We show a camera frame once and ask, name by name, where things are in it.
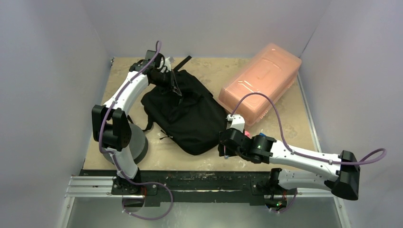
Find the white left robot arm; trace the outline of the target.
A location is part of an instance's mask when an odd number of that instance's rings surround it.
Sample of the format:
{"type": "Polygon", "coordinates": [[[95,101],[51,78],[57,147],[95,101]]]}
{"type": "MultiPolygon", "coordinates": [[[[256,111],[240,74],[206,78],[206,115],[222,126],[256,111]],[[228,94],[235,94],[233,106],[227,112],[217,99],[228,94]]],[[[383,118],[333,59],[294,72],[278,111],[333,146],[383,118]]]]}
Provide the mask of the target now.
{"type": "Polygon", "coordinates": [[[123,188],[129,194],[137,194],[142,187],[136,178],[139,168],[137,158],[144,150],[137,146],[138,152],[130,144],[134,124],[129,122],[128,113],[139,95],[150,85],[173,87],[173,58],[146,58],[134,63],[117,91],[103,105],[94,105],[91,111],[92,133],[98,143],[100,153],[109,157],[116,168],[118,177],[125,179],[123,188]]]}

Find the black student backpack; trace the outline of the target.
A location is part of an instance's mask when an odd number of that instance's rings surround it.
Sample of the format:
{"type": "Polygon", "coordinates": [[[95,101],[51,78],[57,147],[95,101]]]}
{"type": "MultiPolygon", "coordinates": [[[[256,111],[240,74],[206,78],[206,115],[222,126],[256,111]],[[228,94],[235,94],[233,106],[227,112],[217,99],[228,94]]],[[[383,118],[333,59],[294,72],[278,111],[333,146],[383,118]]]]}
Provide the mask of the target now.
{"type": "Polygon", "coordinates": [[[186,57],[173,69],[181,95],[156,86],[142,97],[141,104],[148,116],[146,131],[158,124],[186,153],[200,155],[218,145],[227,113],[195,76],[182,69],[190,59],[186,57]]]}

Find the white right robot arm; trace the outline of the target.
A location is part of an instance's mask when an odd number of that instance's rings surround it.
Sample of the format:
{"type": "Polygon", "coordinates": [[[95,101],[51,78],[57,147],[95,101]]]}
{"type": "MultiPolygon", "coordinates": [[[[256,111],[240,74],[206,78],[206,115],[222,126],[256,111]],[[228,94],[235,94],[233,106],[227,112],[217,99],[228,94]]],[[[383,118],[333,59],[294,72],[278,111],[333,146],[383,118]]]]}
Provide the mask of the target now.
{"type": "Polygon", "coordinates": [[[321,189],[345,200],[359,198],[359,165],[352,152],[324,154],[303,150],[308,158],[289,151],[283,142],[272,137],[256,135],[247,137],[241,131],[230,128],[219,134],[220,156],[239,156],[254,163],[277,164],[294,167],[295,170],[273,168],[268,180],[261,186],[270,194],[281,194],[297,188],[321,189]]]}

